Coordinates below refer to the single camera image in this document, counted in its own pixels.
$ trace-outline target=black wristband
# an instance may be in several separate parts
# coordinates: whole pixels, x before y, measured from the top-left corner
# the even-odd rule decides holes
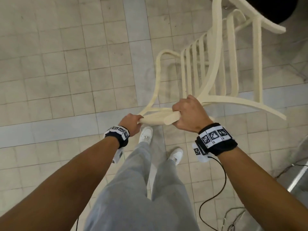
[[[212,123],[204,127],[195,143],[207,153],[216,156],[225,151],[231,151],[237,147],[237,142],[219,123]]]
[[[129,131],[128,129],[122,126],[113,126],[105,132],[105,137],[113,136],[116,137],[119,141],[119,149],[125,147],[128,144],[129,138]]]

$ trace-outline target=foot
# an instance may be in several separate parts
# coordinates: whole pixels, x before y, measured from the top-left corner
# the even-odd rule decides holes
[[[147,144],[150,144],[151,140],[152,140],[152,135],[153,135],[153,128],[152,127],[147,126],[147,127],[143,128],[143,130],[141,131],[140,138],[139,138],[139,143],[145,142]]]
[[[178,165],[182,157],[183,157],[183,150],[181,148],[177,148],[171,153],[169,159],[173,160],[175,162],[175,165]]]

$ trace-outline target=shoe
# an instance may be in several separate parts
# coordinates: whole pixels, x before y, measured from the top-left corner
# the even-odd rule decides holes
[[[152,127],[147,126],[147,127],[143,128],[143,130],[141,131],[140,138],[139,138],[139,143],[145,142],[145,143],[150,145],[151,140],[152,140],[152,136],[153,136],[153,128]]]
[[[173,160],[175,162],[175,165],[178,165],[182,157],[183,157],[183,150],[181,148],[177,148],[171,153],[169,159]]]

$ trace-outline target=gray sweatpants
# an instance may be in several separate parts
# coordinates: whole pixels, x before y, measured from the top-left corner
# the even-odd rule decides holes
[[[84,230],[199,230],[175,162],[167,160],[158,167],[152,200],[147,198],[150,166],[150,147],[141,142],[102,190]]]

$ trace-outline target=tile floor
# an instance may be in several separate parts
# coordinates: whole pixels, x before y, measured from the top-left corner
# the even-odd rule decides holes
[[[286,34],[262,35],[264,102],[285,112],[287,122],[244,107],[206,107],[269,173],[291,162],[294,148],[308,134],[308,86],[301,78],[308,75],[303,6],[283,23]],[[0,215],[98,142],[110,124],[128,112],[138,113],[152,96],[153,59],[159,51],[180,51],[208,30],[212,19],[209,0],[0,0],[0,13]],[[249,97],[251,29],[238,33],[237,48],[240,96]],[[170,107],[180,98],[177,62],[163,57],[157,106]],[[208,230],[198,217],[199,206],[220,190],[224,174],[214,161],[197,161],[194,139],[173,126],[155,127],[148,196],[158,164],[182,147],[177,171],[200,229]],[[108,170],[80,217],[80,230],[98,193],[137,141],[132,138],[120,163]],[[201,215],[217,228],[225,211],[239,205],[228,182]]]

